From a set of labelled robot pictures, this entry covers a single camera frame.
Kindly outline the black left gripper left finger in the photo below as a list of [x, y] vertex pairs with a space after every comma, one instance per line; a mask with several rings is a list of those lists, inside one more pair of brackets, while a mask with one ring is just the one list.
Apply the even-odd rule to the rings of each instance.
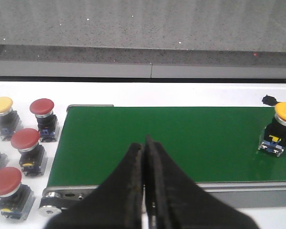
[[142, 228], [143, 146], [130, 144], [116, 169], [84, 200], [53, 217], [48, 229]]

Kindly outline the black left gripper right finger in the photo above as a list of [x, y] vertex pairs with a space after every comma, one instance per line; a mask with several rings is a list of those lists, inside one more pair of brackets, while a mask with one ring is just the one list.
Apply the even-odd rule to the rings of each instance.
[[157, 229], [258, 228], [248, 215], [200, 188], [150, 136], [144, 156], [148, 219]]

